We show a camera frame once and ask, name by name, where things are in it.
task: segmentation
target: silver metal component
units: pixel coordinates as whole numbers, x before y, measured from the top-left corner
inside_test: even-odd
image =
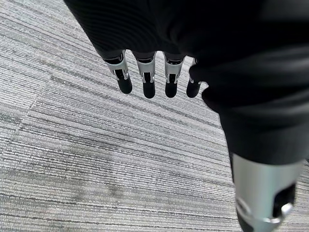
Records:
[[[136,62],[143,83],[146,83],[145,73],[150,73],[150,83],[153,83],[155,81],[155,54],[149,63],[142,63],[138,60]]]
[[[297,182],[303,162],[267,165],[233,155],[236,208],[254,232],[271,232],[293,209],[291,203],[281,207],[280,217],[273,217],[276,195]]]
[[[125,80],[129,78],[125,52],[126,52],[125,50],[122,51],[122,61],[120,61],[119,64],[110,64],[108,62],[105,62],[108,68],[110,69],[110,71],[112,72],[114,79],[116,79],[117,81],[119,81],[119,78],[117,77],[115,73],[116,70],[122,70]]]
[[[166,78],[166,83],[169,83],[169,75],[170,74],[175,74],[175,81],[174,84],[176,84],[178,82],[178,78],[180,76],[180,72],[182,70],[182,66],[183,66],[183,61],[180,64],[170,64],[167,61],[166,56],[164,55],[165,58],[165,78]]]
[[[196,65],[196,64],[197,64],[197,59],[193,58],[193,61],[192,61],[191,66]],[[191,76],[190,76],[190,78],[189,78],[189,81],[190,81],[192,84],[194,83],[194,80],[191,78]]]

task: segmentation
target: black fabric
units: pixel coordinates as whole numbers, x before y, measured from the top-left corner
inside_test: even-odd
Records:
[[[219,113],[230,152],[286,164],[309,153],[309,23],[297,10],[286,18],[284,7],[265,11],[268,2],[65,0],[102,56],[130,49],[197,58],[191,77],[209,84],[203,100]]]

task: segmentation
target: floor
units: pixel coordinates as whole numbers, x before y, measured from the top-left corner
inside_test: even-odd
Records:
[[[185,88],[124,95],[60,0],[0,3],[0,229],[239,232],[224,133]],[[309,232],[309,166],[280,232]]]

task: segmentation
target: metal finger segment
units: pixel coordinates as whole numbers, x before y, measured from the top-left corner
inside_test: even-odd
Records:
[[[129,94],[132,91],[132,83],[128,73],[125,50],[116,56],[103,58],[103,60],[117,80],[120,90],[125,94]]]
[[[192,66],[197,64],[197,60],[196,59],[193,59],[192,61]],[[188,82],[188,86],[187,86],[187,96],[189,98],[194,98],[197,96],[198,92],[199,92],[199,88],[201,87],[201,81],[200,82],[196,82],[194,81],[191,77],[189,79],[189,82]]]
[[[183,66],[184,57],[180,54],[164,53],[165,94],[169,98],[173,98],[177,93],[177,82]]]
[[[153,98],[155,96],[155,54],[132,52],[136,58],[137,66],[143,82],[144,96]]]

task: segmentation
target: black fingertip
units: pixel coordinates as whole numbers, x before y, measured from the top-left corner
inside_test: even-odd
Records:
[[[177,93],[177,83],[165,83],[165,94],[168,98],[175,97]]]
[[[143,91],[146,98],[153,98],[155,96],[155,83],[143,83]]]
[[[129,94],[132,91],[132,83],[131,83],[130,77],[127,80],[120,79],[118,81],[118,85],[119,85],[121,92],[123,92],[125,94]]]
[[[194,82],[191,83],[190,81],[188,82],[188,86],[187,86],[187,96],[189,98],[194,98],[197,96],[198,92],[199,92],[199,88],[200,88],[201,84],[199,84],[198,82]]]

